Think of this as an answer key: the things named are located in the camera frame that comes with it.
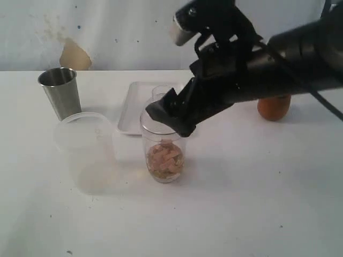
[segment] stainless steel cup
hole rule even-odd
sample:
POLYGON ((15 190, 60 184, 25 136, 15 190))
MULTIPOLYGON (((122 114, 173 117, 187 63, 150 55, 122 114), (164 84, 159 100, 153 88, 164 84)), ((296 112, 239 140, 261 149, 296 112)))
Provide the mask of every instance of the stainless steel cup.
POLYGON ((59 120, 81 112, 76 71, 55 68, 42 73, 38 83, 43 86, 59 120))

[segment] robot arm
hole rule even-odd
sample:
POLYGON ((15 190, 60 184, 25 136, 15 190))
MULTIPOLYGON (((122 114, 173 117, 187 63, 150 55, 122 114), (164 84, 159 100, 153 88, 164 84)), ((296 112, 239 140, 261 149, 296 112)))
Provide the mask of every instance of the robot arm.
POLYGON ((192 1, 176 13, 171 31, 178 45, 201 34, 195 44, 198 60, 190 65, 195 77, 179 95, 172 89, 146 111, 182 137, 234 103, 308 93, 266 47, 315 91, 343 86, 343 3, 319 21, 274 36, 266 47, 234 1, 192 1), (216 42, 199 50, 210 35, 216 42))

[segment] white wall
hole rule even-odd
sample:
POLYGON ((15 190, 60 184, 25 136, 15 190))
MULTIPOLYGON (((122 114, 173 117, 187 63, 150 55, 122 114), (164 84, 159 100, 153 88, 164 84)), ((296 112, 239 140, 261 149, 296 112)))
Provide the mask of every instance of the white wall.
MULTIPOLYGON (((66 38, 80 46, 80 55, 90 56, 92 70, 187 69, 196 59, 193 44, 174 46, 168 35, 173 14, 186 2, 4 0, 0 8, 0 70, 59 66, 66 38)), ((258 33, 269 38, 317 19, 324 0, 236 2, 258 33)), ((68 56, 73 52, 77 51, 71 48, 68 56)))

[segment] stain on wall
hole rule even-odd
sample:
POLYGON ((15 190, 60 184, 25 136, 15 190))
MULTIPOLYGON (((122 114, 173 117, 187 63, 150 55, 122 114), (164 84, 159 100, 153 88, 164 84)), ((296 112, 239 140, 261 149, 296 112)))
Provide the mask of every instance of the stain on wall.
POLYGON ((85 71, 92 65, 91 58, 72 39, 65 39, 62 55, 59 59, 61 67, 71 68, 77 71, 85 71))

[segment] food in jar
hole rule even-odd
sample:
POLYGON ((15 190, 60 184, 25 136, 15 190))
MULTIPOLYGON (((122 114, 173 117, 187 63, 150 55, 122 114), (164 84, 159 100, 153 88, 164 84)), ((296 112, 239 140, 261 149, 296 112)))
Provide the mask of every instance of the food in jar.
POLYGON ((180 175, 184 163, 181 149, 170 141, 152 146, 146 159, 149 172, 161 180, 180 175))

